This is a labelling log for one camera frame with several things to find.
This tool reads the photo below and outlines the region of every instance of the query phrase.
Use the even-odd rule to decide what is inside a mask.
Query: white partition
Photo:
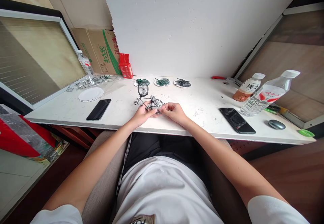
[[[107,0],[135,75],[231,76],[292,0]]]

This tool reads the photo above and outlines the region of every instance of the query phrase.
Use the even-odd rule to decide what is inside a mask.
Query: white desk
[[[34,123],[70,125],[102,129],[118,129],[135,113],[138,106],[133,102],[138,98],[134,81],[138,78],[150,79],[149,93],[165,102],[178,102],[186,115],[216,138],[262,141],[284,144],[308,144],[314,138],[307,138],[297,132],[299,128],[281,116],[263,111],[257,116],[246,117],[245,120],[255,129],[256,134],[238,134],[219,111],[221,107],[233,107],[236,110],[244,104],[232,99],[238,86],[223,84],[224,80],[209,78],[183,78],[190,80],[191,87],[179,88],[173,85],[175,77],[166,77],[172,84],[158,87],[153,84],[154,76],[135,76],[133,79],[119,79],[101,86],[105,91],[101,99],[111,99],[101,120],[87,121],[86,118],[99,102],[81,102],[78,95],[83,90],[64,92],[25,116]],[[284,130],[276,130],[268,126],[267,121],[276,119],[286,125]],[[138,132],[190,135],[183,127],[167,116],[149,118]]]

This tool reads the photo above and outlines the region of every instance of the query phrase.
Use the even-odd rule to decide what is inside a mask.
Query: cardboard box
[[[72,28],[74,38],[96,73],[119,74],[119,49],[113,31]]]

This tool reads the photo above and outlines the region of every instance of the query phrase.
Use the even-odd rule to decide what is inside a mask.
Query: red box
[[[129,63],[129,54],[120,53],[119,57],[120,57],[119,67],[124,78],[127,79],[133,78],[134,75],[133,75],[131,64]]]

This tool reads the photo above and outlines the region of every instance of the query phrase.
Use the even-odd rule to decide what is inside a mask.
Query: white t-shirt
[[[163,156],[145,159],[125,174],[117,210],[113,224],[223,223],[201,179],[182,163]],[[248,212],[253,224],[308,223],[292,206],[270,196],[252,198]],[[72,205],[63,205],[40,211],[31,222],[62,223],[82,224],[79,211]]]

